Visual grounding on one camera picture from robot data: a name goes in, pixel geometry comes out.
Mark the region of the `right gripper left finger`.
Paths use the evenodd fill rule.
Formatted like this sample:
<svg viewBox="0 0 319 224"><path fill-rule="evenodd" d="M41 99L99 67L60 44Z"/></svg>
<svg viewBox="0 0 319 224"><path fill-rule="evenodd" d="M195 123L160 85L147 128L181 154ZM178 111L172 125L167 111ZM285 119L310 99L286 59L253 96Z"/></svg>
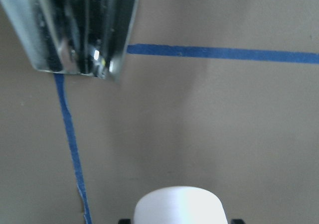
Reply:
<svg viewBox="0 0 319 224"><path fill-rule="evenodd" d="M118 221L118 224L131 224L131 220L130 219L120 219Z"/></svg>

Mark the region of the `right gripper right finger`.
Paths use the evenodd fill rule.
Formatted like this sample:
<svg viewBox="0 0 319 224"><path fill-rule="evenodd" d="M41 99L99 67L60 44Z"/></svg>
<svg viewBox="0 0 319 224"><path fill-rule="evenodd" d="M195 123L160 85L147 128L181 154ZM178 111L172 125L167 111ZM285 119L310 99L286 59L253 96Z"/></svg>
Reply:
<svg viewBox="0 0 319 224"><path fill-rule="evenodd" d="M231 224L245 224L242 219L232 219Z"/></svg>

